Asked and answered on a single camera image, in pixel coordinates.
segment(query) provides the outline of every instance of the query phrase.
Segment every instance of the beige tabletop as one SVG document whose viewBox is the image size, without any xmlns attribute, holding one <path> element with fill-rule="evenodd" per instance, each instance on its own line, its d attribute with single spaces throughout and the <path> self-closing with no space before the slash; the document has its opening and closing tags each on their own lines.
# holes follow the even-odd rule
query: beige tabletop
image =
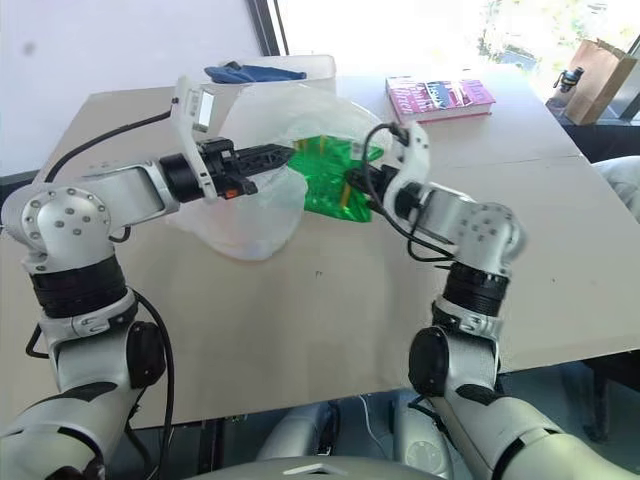
<svg viewBox="0 0 640 480">
<path fill-rule="evenodd" d="M 516 370 L 640 346 L 640 228 L 513 72 L 484 78 L 497 99 L 484 118 L 427 127 L 433 180 L 510 206 L 527 249 L 502 314 L 502 365 Z M 345 94 L 388 119 L 382 77 L 338 78 Z M 98 133 L 166 108 L 171 89 L 91 96 L 52 158 Z M 60 179 L 163 154 L 169 126 L 122 135 L 74 159 Z M 24 345 L 39 316 L 25 250 L 0 240 L 0 425 L 55 387 Z M 388 390 L 407 384 L 408 347 L 429 322 L 444 274 L 409 259 L 405 243 L 370 224 L 305 213 L 264 262 L 215 253 L 160 219 L 134 228 L 117 254 L 130 285 L 167 322 L 176 357 L 174 421 L 186 422 Z M 137 427 L 161 423 L 164 378 L 142 399 Z"/>
</svg>

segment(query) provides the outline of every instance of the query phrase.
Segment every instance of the blue cloth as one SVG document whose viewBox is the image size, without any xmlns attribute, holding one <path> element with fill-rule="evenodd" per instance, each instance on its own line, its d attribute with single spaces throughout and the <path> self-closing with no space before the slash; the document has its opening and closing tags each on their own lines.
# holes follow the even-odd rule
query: blue cloth
<svg viewBox="0 0 640 480">
<path fill-rule="evenodd" d="M 254 82 L 282 82 L 285 80 L 304 80 L 305 72 L 292 72 L 273 67 L 256 67 L 253 65 L 238 65 L 235 62 L 224 67 L 207 67 L 204 73 L 211 77 L 213 83 L 254 83 Z"/>
</svg>

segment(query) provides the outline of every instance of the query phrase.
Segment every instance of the green plastic bag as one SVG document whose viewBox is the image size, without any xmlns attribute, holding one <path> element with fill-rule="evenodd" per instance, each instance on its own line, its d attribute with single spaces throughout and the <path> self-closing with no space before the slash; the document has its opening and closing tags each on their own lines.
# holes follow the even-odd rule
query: green plastic bag
<svg viewBox="0 0 640 480">
<path fill-rule="evenodd" d="M 365 195 L 351 188 L 345 173 L 360 168 L 362 145 L 351 140 L 321 135 L 295 142 L 296 153 L 289 168 L 304 175 L 309 189 L 304 209 L 352 222 L 370 222 Z M 369 147 L 369 161 L 380 158 L 382 148 Z"/>
</svg>

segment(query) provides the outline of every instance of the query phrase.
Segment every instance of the white wall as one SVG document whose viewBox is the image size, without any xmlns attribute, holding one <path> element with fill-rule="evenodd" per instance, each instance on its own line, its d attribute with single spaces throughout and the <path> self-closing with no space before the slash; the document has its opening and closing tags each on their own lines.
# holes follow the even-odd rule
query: white wall
<svg viewBox="0 0 640 480">
<path fill-rule="evenodd" d="M 245 0 L 3 0 L 0 176 L 40 168 L 90 93 L 260 55 Z"/>
</svg>

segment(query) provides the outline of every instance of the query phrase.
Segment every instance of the book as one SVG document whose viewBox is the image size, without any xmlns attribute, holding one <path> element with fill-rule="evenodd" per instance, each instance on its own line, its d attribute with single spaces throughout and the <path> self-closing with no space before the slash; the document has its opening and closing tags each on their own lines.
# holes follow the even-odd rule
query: book
<svg viewBox="0 0 640 480">
<path fill-rule="evenodd" d="M 430 82 L 416 77 L 389 77 L 387 93 L 403 123 L 487 115 L 495 103 L 480 80 Z"/>
</svg>

